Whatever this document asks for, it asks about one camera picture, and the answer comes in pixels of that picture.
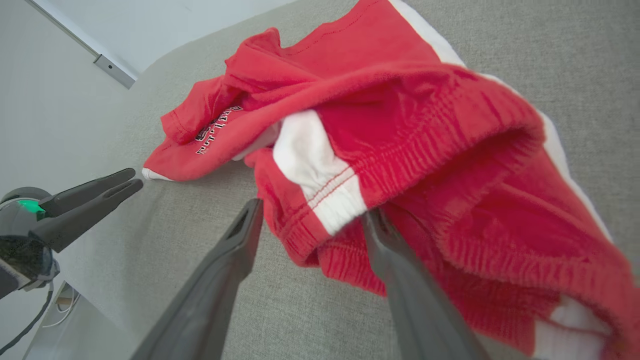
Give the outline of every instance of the white wall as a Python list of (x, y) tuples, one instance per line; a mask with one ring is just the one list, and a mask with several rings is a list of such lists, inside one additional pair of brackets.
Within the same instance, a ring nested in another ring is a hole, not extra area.
[(180, 45), (294, 0), (35, 1), (59, 10), (74, 23), (68, 27), (81, 29), (135, 77)]
[[(77, 159), (105, 132), (94, 115), (127, 93), (93, 60), (23, 0), (0, 1), (0, 196), (21, 186), (59, 192), (86, 180)], [(0, 300), (0, 347), (35, 317), (46, 291)], [(34, 333), (0, 359), (22, 359)]]

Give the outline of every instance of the green light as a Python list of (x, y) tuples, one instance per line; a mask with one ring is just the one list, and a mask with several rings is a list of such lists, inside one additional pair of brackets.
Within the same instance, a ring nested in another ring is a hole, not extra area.
[(40, 211), (44, 211), (44, 209), (38, 205), (38, 202), (34, 200), (18, 200), (18, 204), (22, 205), (22, 207), (30, 213), (37, 214)]

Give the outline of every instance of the red clothing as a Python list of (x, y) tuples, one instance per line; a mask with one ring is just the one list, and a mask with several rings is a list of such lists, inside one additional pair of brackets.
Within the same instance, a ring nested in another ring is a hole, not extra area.
[(162, 118), (147, 177), (246, 155), (296, 264), (384, 295), (358, 219), (379, 206), (473, 329), (541, 358), (635, 352), (630, 267), (553, 125), (404, 3), (360, 1), (285, 49), (268, 29), (226, 63)]

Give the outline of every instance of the gray fabric surface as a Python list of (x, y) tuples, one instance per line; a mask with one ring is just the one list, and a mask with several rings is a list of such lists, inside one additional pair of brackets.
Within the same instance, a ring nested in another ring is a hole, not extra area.
[[(100, 114), (118, 129), (96, 158), (103, 174), (139, 170), (164, 138), (159, 117), (194, 82), (222, 74), (223, 60), (246, 37), (275, 26), (283, 46), (291, 45), (354, 3), (301, 0), (162, 57), (122, 108)], [(470, 68), (502, 78), (555, 121), (574, 178), (637, 272), (637, 4), (408, 3)], [(190, 183), (147, 181), (60, 256), (68, 281), (141, 340), (255, 192), (242, 163)], [(483, 341), (494, 359), (522, 358)], [(253, 273), (237, 296), (225, 358), (395, 359), (399, 349), (385, 299), (294, 266), (265, 227)]]

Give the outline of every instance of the white trim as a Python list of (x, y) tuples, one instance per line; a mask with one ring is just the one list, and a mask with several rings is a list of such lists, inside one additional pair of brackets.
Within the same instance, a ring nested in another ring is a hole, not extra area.
[(605, 339), (588, 332), (577, 332), (535, 321), (536, 344), (533, 355), (540, 360), (598, 360)]
[(300, 186), (328, 234), (334, 235), (367, 211), (358, 176), (335, 155), (314, 110), (283, 119), (273, 159), (282, 174)]
[(142, 176), (145, 177), (145, 179), (147, 180), (167, 180), (167, 181), (173, 181), (171, 179), (169, 179), (166, 176), (162, 176), (160, 174), (158, 174), (157, 172), (149, 169), (149, 168), (142, 168)]
[(389, 0), (400, 16), (411, 25), (413, 30), (433, 48), (443, 63), (465, 66), (451, 44), (440, 35), (418, 12), (401, 0)]
[(571, 329), (595, 331), (606, 336), (612, 333), (611, 327), (595, 316), (590, 308), (566, 295), (560, 296), (560, 305), (549, 320)]

